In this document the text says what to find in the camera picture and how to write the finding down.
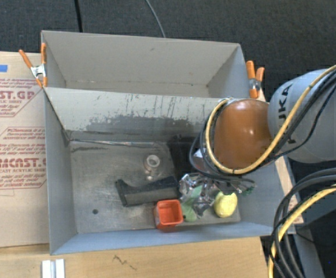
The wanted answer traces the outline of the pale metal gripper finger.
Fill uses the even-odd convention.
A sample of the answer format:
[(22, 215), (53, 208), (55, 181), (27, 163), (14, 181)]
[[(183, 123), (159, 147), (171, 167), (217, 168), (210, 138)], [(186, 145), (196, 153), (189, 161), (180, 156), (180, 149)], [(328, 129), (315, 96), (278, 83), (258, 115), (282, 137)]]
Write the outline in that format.
[(179, 181), (179, 192), (181, 195), (188, 195), (196, 187), (201, 186), (206, 177), (201, 173), (187, 173)]
[(209, 196), (199, 196), (193, 200), (192, 208), (197, 215), (203, 215), (210, 208), (215, 199)]

